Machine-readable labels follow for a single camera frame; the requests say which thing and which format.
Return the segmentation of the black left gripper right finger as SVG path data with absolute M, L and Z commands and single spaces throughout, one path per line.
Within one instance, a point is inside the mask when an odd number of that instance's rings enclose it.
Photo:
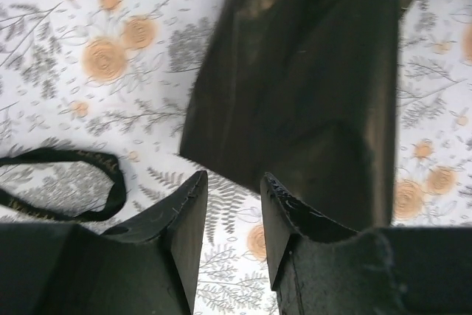
M 260 184 L 271 289 L 281 314 L 469 314 L 471 229 L 355 232 Z

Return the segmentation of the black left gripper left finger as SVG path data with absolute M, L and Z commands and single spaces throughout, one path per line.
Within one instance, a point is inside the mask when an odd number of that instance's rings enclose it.
M 96 234 L 78 224 L 1 225 L 3 314 L 191 314 L 208 176 Z

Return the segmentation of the black printed ribbon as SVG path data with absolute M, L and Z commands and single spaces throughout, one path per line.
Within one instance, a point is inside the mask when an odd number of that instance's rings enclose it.
M 112 154 L 39 148 L 1 159 L 1 205 L 33 218 L 107 221 L 126 199 L 125 178 Z

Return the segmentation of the black wrapping paper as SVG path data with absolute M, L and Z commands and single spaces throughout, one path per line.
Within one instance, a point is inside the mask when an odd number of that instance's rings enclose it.
M 266 173 L 356 231 L 392 220 L 399 25 L 412 0 L 225 0 L 179 153 Z

